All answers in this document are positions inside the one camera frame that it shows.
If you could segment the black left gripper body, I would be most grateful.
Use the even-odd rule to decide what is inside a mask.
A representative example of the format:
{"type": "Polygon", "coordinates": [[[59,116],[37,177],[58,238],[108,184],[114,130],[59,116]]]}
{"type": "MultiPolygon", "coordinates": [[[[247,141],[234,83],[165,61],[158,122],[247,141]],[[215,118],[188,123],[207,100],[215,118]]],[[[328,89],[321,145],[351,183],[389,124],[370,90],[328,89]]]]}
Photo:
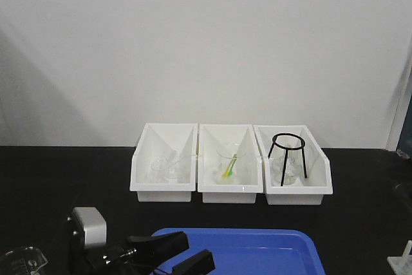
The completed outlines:
{"type": "Polygon", "coordinates": [[[148,244],[71,245],[68,251],[70,274],[150,274],[155,250],[148,244]]]}

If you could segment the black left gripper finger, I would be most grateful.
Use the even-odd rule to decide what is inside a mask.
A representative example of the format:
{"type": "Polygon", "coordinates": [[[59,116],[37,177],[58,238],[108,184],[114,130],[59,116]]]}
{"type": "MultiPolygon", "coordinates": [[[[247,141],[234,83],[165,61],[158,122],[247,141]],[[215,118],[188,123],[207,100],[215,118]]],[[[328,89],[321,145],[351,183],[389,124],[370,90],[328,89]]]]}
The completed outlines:
{"type": "Polygon", "coordinates": [[[215,262],[211,251],[205,249],[187,258],[172,268],[174,275],[202,275],[215,270],[215,262]]]}
{"type": "Polygon", "coordinates": [[[183,231],[158,236],[129,236],[126,243],[136,250],[136,261],[167,261],[189,249],[187,235],[183,231]]]}

